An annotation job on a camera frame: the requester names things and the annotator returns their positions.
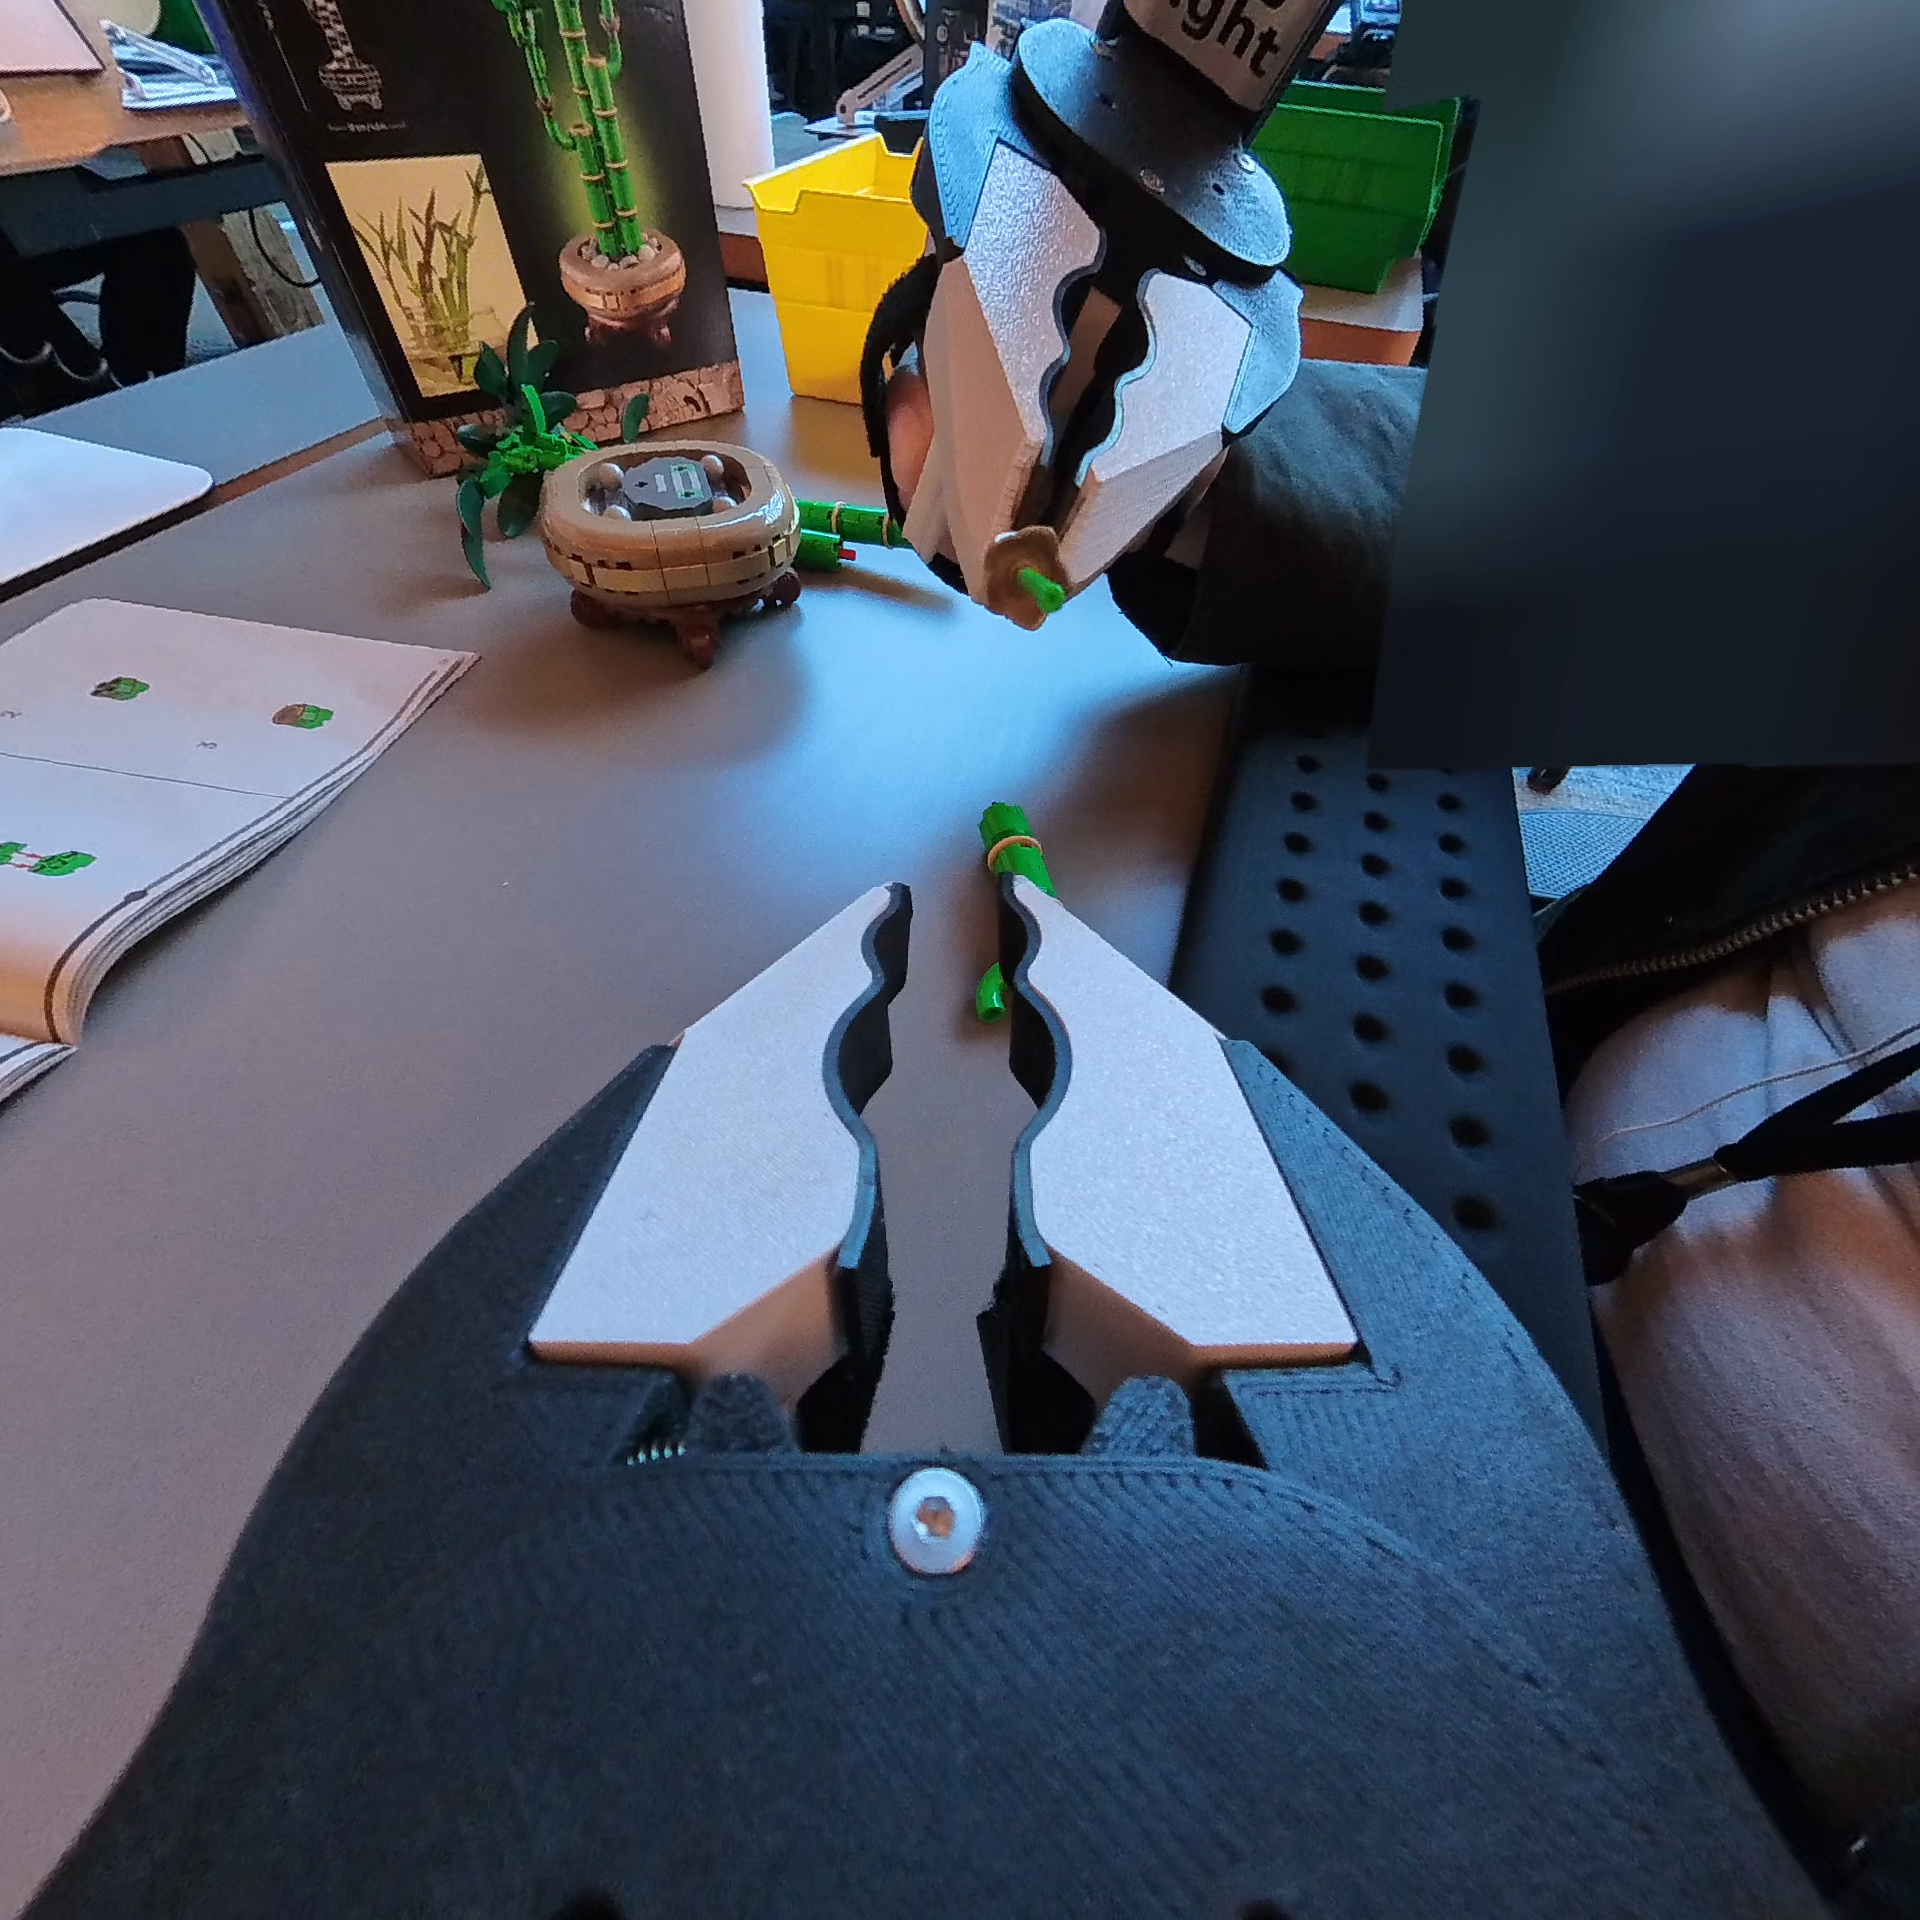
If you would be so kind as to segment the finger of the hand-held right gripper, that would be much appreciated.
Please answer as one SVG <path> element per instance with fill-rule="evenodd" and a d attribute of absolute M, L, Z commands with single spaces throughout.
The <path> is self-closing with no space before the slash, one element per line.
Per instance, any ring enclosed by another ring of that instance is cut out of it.
<path fill-rule="evenodd" d="M 1138 287 L 1145 343 L 1115 373 L 1057 534 L 1066 585 L 1089 585 L 1221 456 L 1223 415 L 1252 335 L 1204 282 L 1150 269 Z"/>
<path fill-rule="evenodd" d="M 931 437 L 905 520 L 913 548 L 950 553 L 970 596 L 1010 596 L 991 548 L 1052 492 L 1048 399 L 1070 349 L 1064 304 L 1104 248 L 1053 172 L 1016 148 L 991 150 L 968 237 L 931 287 L 921 351 Z"/>

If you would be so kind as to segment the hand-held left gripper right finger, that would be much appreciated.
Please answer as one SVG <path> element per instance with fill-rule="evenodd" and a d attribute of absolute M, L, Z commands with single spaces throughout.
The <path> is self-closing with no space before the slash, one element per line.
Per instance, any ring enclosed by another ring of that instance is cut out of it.
<path fill-rule="evenodd" d="M 1001 875 L 1010 1067 L 1034 1101 L 1006 1259 L 978 1315 L 1001 1445 L 1067 1454 L 1135 1378 L 1361 1353 L 1209 1020 L 1025 875 Z"/>

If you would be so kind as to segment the green rod with tan cap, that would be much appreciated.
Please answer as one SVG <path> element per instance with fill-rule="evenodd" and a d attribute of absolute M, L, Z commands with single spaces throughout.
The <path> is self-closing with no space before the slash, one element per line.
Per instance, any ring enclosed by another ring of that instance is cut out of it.
<path fill-rule="evenodd" d="M 1037 632 L 1049 613 L 1062 612 L 1070 588 L 1053 527 L 1034 523 L 993 535 L 982 549 L 973 596 L 1023 632 Z"/>

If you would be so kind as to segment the green bamboo stalk model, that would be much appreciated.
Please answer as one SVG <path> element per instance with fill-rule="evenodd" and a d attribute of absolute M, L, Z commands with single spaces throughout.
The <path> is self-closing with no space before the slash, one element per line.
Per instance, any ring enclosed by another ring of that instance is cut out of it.
<path fill-rule="evenodd" d="M 991 875 L 1020 875 L 1031 882 L 1045 897 L 1055 896 L 1043 860 L 1043 847 L 1031 833 L 1028 815 L 1013 801 L 991 801 L 978 817 L 978 835 L 983 846 L 985 867 Z"/>

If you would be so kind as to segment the person's right forearm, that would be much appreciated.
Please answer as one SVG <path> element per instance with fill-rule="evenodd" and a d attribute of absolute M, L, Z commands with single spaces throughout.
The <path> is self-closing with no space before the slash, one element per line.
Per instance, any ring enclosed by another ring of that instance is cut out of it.
<path fill-rule="evenodd" d="M 1419 366 L 1304 360 L 1178 530 L 1117 557 L 1117 612 L 1165 658 L 1373 677 Z"/>

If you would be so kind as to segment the white desk lamp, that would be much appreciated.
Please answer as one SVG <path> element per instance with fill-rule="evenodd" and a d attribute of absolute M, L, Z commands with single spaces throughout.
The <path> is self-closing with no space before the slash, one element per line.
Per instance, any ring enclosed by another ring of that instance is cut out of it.
<path fill-rule="evenodd" d="M 198 504 L 206 467 L 28 426 L 1 430 L 1 585 L 23 585 Z"/>

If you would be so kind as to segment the yellow plastic bin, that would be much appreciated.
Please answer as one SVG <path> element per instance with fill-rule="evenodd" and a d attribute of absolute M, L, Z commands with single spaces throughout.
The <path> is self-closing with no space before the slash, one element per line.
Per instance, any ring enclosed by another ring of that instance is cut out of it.
<path fill-rule="evenodd" d="M 878 300 L 928 249 L 913 170 L 867 131 L 745 182 L 795 395 L 857 405 Z"/>

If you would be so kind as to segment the green plastic bin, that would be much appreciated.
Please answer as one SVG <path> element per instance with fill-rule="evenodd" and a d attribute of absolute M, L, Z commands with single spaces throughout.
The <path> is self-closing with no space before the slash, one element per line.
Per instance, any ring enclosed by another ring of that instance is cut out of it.
<path fill-rule="evenodd" d="M 1441 205 L 1462 98 L 1385 107 L 1379 88 L 1291 81 L 1254 138 L 1291 229 L 1302 283 L 1377 293 Z"/>

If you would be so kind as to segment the short green bamboo segment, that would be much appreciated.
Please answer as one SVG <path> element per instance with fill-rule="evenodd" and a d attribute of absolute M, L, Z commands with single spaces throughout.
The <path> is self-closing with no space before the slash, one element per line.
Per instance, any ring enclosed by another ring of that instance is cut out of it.
<path fill-rule="evenodd" d="M 799 571 L 840 571 L 855 561 L 860 548 L 905 548 L 899 520 L 884 506 L 847 500 L 798 497 L 798 546 L 793 567 Z"/>

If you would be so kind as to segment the white paper roll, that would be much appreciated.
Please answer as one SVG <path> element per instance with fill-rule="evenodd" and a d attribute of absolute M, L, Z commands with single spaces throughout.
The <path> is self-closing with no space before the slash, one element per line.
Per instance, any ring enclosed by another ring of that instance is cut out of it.
<path fill-rule="evenodd" d="M 761 2 L 683 2 L 702 140 L 717 207 L 750 210 L 773 170 Z"/>

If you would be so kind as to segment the tan brick-built plant pot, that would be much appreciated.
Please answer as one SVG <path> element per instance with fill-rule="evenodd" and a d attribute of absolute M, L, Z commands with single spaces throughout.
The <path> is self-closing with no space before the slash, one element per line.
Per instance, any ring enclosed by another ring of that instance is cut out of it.
<path fill-rule="evenodd" d="M 537 531 L 587 625 L 666 625 L 707 667 L 722 622 L 801 592 L 799 501 L 758 452 L 710 440 L 611 443 L 540 483 Z"/>

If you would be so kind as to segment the green leafy brick sprig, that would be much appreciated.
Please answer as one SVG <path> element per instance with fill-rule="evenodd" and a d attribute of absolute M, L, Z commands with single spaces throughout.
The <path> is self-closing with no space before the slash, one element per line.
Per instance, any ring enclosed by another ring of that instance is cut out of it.
<path fill-rule="evenodd" d="M 461 423 L 453 440 L 467 449 L 472 464 L 459 473 L 455 512 L 465 563 L 483 590 L 491 585 L 483 553 L 483 515 L 496 504 L 499 537 L 526 531 L 540 509 L 540 494 L 550 471 L 566 462 L 594 454 L 597 443 L 567 432 L 564 420 L 577 409 L 577 397 L 560 389 L 542 389 L 542 382 L 560 354 L 557 343 L 529 343 L 533 305 L 516 313 L 505 349 L 477 349 L 474 384 L 499 401 L 502 423 Z"/>

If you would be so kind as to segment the person's leg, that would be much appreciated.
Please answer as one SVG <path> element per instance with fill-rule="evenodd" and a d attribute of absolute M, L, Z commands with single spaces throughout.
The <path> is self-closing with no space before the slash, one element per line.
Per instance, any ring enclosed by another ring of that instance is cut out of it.
<path fill-rule="evenodd" d="M 1679 1168 L 1915 1039 L 1915 883 L 1730 962 L 1596 1046 L 1580 1179 Z M 1743 1690 L 1845 1840 L 1915 1808 L 1915 1163 L 1694 1200 L 1596 1293 L 1651 1481 Z"/>

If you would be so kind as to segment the white instruction booklet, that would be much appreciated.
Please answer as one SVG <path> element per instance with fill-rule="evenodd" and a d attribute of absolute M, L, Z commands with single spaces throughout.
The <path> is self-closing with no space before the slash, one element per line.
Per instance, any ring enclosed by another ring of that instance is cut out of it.
<path fill-rule="evenodd" d="M 85 598 L 1 645 L 1 1094 L 117 960 L 332 803 L 475 655 Z"/>

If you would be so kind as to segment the black bamboo product box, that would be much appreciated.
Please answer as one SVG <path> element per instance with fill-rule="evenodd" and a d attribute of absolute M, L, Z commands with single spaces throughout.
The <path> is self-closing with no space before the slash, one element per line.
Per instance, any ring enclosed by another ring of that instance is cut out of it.
<path fill-rule="evenodd" d="M 516 320 L 611 441 L 745 404 L 682 4 L 232 2 L 214 34 L 386 426 L 428 473 Z"/>

